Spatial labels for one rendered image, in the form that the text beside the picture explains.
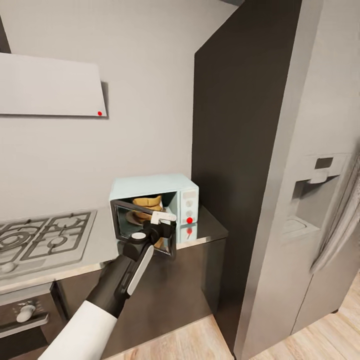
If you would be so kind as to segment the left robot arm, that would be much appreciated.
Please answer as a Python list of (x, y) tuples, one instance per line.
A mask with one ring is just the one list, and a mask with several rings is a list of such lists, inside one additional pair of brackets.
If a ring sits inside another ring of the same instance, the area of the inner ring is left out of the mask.
[(154, 245), (175, 234), (176, 220), (175, 214), (161, 211), (144, 220), (143, 229), (131, 234), (123, 255), (103, 268), (96, 287), (38, 360), (100, 360), (126, 300), (154, 254)]

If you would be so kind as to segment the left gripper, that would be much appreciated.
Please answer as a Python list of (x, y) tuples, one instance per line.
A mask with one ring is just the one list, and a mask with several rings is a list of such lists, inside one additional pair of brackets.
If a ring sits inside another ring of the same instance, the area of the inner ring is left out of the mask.
[(171, 234), (175, 234), (176, 232), (176, 222), (161, 222), (159, 224), (151, 223), (151, 220), (144, 220), (143, 222), (143, 230), (145, 229), (153, 229), (156, 231), (157, 239), (165, 238), (169, 239)]

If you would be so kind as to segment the popcorn bag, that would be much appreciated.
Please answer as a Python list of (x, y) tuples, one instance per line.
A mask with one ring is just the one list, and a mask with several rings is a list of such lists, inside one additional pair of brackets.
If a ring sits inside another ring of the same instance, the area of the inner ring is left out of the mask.
[(152, 209), (154, 211), (161, 211), (162, 208), (162, 193), (135, 196), (130, 198), (133, 205)]

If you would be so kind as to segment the microwave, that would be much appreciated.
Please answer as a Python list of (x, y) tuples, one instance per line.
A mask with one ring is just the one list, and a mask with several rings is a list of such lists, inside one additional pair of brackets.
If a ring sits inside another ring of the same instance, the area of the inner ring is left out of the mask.
[[(132, 197), (162, 194), (162, 213), (176, 215), (176, 226), (196, 223), (199, 187), (182, 173), (116, 178), (112, 182), (109, 205), (115, 236), (126, 242), (132, 234), (143, 230), (154, 210), (135, 205)], [(176, 260), (176, 232), (161, 237), (154, 245), (154, 254)]]

